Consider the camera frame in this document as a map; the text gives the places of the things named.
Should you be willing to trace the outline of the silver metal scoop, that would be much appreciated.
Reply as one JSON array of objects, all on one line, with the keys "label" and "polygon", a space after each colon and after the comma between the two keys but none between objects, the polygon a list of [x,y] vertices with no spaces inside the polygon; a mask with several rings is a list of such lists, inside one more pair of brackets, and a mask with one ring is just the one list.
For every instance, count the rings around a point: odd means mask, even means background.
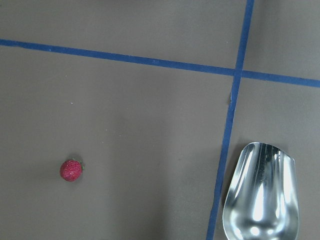
[{"label": "silver metal scoop", "polygon": [[295,160],[271,144],[241,151],[222,211],[229,240],[296,240],[300,213]]}]

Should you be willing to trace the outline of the red strawberry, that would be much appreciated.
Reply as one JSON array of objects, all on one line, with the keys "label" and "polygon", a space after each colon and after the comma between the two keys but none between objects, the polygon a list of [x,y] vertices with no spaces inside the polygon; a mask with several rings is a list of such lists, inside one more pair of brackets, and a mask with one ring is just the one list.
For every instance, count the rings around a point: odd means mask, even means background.
[{"label": "red strawberry", "polygon": [[59,174],[65,181],[74,182],[83,174],[83,171],[84,165],[82,161],[71,158],[62,163]]}]

